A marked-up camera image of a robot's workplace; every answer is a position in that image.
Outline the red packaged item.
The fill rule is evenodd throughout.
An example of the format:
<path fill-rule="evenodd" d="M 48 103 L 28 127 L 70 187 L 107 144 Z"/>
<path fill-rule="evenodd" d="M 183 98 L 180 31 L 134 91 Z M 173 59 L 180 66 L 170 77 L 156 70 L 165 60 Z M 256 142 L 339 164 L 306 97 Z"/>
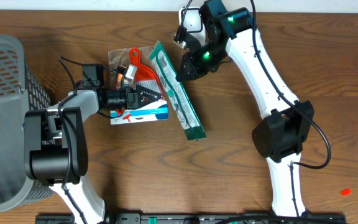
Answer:
<path fill-rule="evenodd" d="M 123 81 L 124 86 L 132 88 L 144 87 L 162 94 L 162 84 L 158 75 L 152 69 L 149 59 L 152 50 L 152 47 L 134 47 L 110 51 L 108 53 L 110 68 L 127 68 L 133 65 L 137 70 L 131 77 L 122 72 L 117 75 L 110 75 L 109 86 L 117 90 L 119 89 L 119 82 Z M 148 105 L 140 106 L 138 109 L 125 109 L 122 116 L 119 116 L 116 110 L 112 110 L 110 115 L 112 116 L 112 125 L 162 121 L 169 118 L 167 101 L 163 96 Z"/>

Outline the green packaged item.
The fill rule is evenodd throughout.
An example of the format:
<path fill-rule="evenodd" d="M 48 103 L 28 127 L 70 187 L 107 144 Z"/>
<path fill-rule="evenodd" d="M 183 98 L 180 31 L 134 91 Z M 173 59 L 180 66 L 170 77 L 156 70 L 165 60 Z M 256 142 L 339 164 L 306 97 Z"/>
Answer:
<path fill-rule="evenodd" d="M 165 90 L 188 141 L 206 138 L 206 133 L 182 83 L 176 80 L 177 73 L 160 41 L 157 41 L 149 59 L 162 88 Z"/>

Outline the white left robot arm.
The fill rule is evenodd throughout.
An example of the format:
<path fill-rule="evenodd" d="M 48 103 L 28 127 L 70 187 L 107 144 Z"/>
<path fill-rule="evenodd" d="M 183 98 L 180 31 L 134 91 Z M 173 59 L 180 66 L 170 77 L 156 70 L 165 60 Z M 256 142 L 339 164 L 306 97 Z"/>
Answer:
<path fill-rule="evenodd" d="M 25 173 L 59 194 L 71 210 L 69 215 L 39 215 L 36 223 L 115 223 L 115 215 L 86 175 L 89 159 L 83 124 L 101 110 L 138 109 L 162 97 L 142 85 L 105 88 L 108 68 L 98 63 L 81 67 L 83 78 L 72 83 L 65 99 L 25 114 Z"/>

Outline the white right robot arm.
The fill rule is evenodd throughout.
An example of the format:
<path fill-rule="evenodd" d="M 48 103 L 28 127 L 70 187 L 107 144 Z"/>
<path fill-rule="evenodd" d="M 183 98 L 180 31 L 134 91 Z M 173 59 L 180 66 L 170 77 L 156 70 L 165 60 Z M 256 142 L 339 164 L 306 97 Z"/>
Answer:
<path fill-rule="evenodd" d="M 252 131 L 252 140 L 267 160 L 272 210 L 278 216 L 302 216 L 306 208 L 298 167 L 314 109 L 309 101 L 299 101 L 275 68 L 262 42 L 256 11 L 245 7 L 228 11 L 222 1 L 185 6 L 179 11 L 173 40 L 186 50 L 176 76 L 179 82 L 215 72 L 226 57 L 239 68 L 262 119 Z"/>

